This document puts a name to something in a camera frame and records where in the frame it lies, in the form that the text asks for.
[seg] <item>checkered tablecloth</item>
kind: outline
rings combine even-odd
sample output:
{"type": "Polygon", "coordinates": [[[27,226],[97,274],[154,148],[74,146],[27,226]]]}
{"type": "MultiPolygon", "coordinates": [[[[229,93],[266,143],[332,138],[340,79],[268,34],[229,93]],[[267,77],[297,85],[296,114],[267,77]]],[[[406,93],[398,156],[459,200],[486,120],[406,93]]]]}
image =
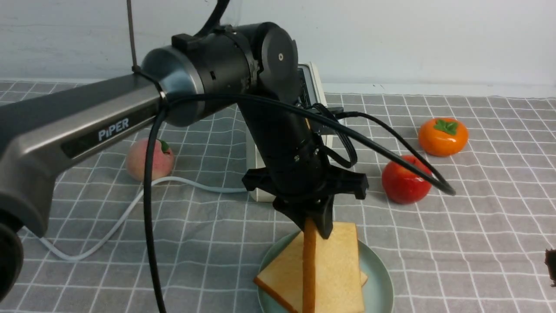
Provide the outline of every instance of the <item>checkered tablecloth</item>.
{"type": "MultiPolygon", "coordinates": [[[[0,82],[0,105],[70,84],[0,82]]],[[[335,219],[358,225],[360,239],[388,268],[395,312],[556,312],[556,288],[544,251],[556,246],[556,99],[327,94],[329,105],[364,111],[419,148],[418,127],[454,116],[468,146],[450,158],[428,157],[457,190],[431,190],[400,206],[381,189],[386,159],[357,142],[370,190],[365,200],[336,197],[335,219]]],[[[365,119],[349,127],[407,153],[365,119]]],[[[187,129],[164,125],[176,153],[173,175],[242,187],[245,123],[230,107],[187,129]]],[[[127,149],[147,130],[62,174],[46,237],[68,254],[94,246],[141,190],[125,171],[127,149]]],[[[341,144],[334,141],[341,151],[341,144]]],[[[260,312],[252,279],[263,255],[296,227],[269,203],[246,193],[215,194],[181,183],[153,189],[157,258],[169,312],[260,312]]],[[[156,312],[142,203],[112,239],[80,262],[59,260],[21,232],[26,260],[0,312],[156,312]]]]}

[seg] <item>plate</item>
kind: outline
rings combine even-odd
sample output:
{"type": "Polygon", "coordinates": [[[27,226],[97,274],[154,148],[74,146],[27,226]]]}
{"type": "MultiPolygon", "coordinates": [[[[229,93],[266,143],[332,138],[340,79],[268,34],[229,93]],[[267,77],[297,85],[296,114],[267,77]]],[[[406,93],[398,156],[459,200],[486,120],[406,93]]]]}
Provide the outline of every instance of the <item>plate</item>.
{"type": "MultiPolygon", "coordinates": [[[[294,240],[299,232],[289,234],[270,247],[262,259],[262,271],[284,248],[294,240]]],[[[359,266],[369,279],[363,286],[365,313],[391,313],[394,309],[394,286],[388,270],[380,258],[366,244],[359,241],[359,266]]],[[[264,313],[287,313],[271,296],[259,287],[259,304],[264,313]]]]}

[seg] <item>bread slice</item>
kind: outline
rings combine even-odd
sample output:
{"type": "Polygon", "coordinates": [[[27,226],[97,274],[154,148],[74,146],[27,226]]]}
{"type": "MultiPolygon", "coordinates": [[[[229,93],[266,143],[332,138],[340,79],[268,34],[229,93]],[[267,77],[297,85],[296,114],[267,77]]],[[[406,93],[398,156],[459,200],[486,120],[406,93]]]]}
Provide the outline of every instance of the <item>bread slice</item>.
{"type": "MultiPolygon", "coordinates": [[[[303,239],[300,232],[253,280],[289,313],[301,313],[303,307],[303,239]]],[[[360,271],[360,286],[367,280],[360,271]]]]}
{"type": "Polygon", "coordinates": [[[304,237],[302,313],[364,312],[355,224],[334,222],[323,239],[307,219],[304,237]]]}

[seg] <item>persimmon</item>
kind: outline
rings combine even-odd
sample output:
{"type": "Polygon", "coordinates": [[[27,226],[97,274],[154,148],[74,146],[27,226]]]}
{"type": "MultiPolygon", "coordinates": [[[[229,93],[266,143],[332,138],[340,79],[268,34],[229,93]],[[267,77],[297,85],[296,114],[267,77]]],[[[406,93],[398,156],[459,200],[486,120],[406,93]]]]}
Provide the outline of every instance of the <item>persimmon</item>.
{"type": "Polygon", "coordinates": [[[469,139],[465,125],[452,118],[435,118],[419,129],[419,144],[426,153],[448,157],[460,152],[469,139]]]}

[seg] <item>apple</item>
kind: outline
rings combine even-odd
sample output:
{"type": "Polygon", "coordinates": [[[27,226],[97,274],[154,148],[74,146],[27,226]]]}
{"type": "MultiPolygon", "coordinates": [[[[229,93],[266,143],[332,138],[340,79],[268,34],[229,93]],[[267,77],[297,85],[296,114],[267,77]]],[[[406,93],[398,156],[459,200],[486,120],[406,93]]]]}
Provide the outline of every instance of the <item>apple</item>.
{"type": "MultiPolygon", "coordinates": [[[[402,155],[401,157],[425,173],[432,175],[431,171],[415,156],[402,155]]],[[[394,161],[390,161],[384,168],[382,185],[388,198],[399,204],[411,204],[420,201],[432,187],[429,182],[394,161]]]]}
{"type": "MultiPolygon", "coordinates": [[[[145,156],[148,138],[131,145],[126,156],[126,169],[131,177],[142,182],[145,178],[145,156]]],[[[152,160],[152,180],[168,176],[173,169],[174,154],[163,140],[156,140],[152,160]]]]}

